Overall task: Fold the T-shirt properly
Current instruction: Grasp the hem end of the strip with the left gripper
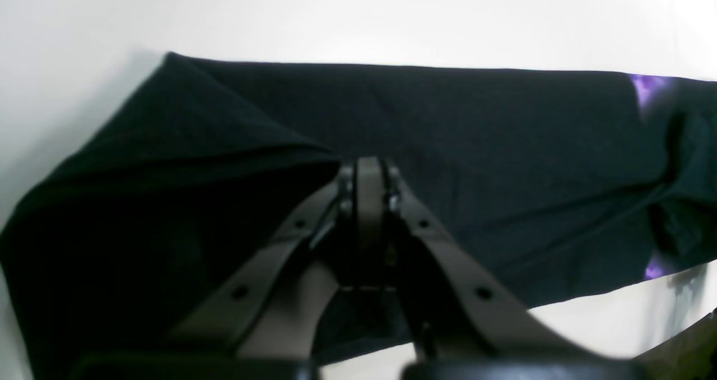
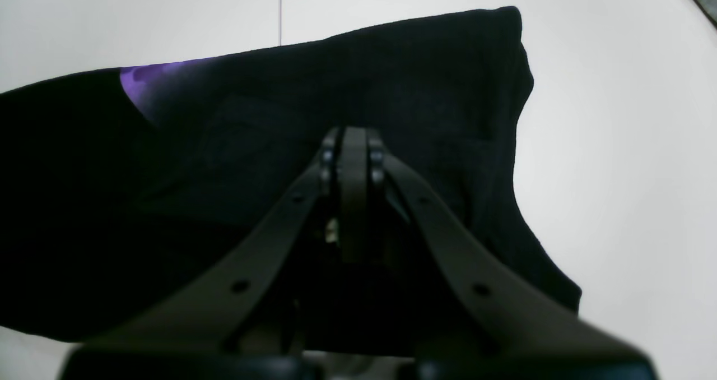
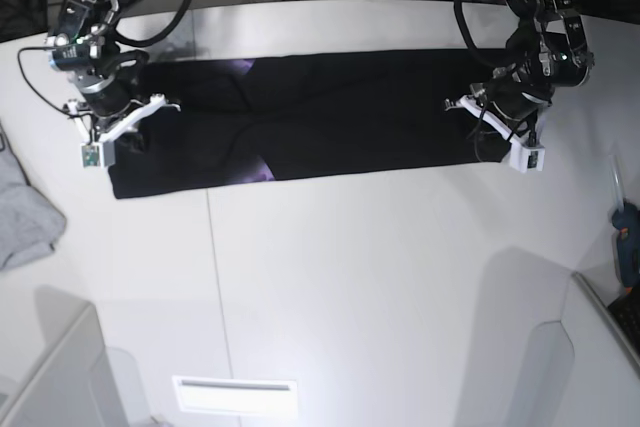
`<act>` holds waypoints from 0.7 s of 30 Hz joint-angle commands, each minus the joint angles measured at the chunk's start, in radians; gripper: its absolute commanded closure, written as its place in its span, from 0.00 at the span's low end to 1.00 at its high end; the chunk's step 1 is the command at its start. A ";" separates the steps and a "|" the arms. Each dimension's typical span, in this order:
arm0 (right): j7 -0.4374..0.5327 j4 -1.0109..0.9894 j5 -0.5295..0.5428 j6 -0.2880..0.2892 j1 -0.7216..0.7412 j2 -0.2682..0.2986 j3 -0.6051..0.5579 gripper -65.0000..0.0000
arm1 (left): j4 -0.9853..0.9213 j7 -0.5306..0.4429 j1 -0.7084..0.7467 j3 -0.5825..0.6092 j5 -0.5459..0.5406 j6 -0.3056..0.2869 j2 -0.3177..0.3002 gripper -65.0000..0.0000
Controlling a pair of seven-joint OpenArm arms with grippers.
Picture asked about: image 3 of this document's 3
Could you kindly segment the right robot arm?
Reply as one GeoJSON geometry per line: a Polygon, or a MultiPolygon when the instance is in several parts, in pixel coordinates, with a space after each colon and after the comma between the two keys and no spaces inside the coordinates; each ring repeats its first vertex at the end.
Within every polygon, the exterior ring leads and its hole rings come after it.
{"type": "Polygon", "coordinates": [[[137,123],[128,118],[150,103],[138,87],[148,64],[146,49],[178,26],[192,0],[182,0],[169,24],[144,40],[125,37],[117,27],[144,0],[64,0],[47,46],[53,68],[68,75],[81,98],[65,104],[85,142],[113,141],[137,123]]]}

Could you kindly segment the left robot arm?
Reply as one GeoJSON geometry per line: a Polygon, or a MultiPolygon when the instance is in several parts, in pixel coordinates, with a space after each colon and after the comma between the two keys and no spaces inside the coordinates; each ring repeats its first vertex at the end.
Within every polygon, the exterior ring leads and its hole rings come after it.
{"type": "Polygon", "coordinates": [[[479,107],[478,119],[491,116],[506,125],[506,140],[539,145],[537,123],[552,105],[559,87],[576,87],[594,66],[580,14],[573,0],[505,0],[518,18],[502,54],[487,57],[475,44],[463,12],[463,0],[453,0],[456,23],[464,43],[492,78],[471,86],[468,99],[479,107]]]}

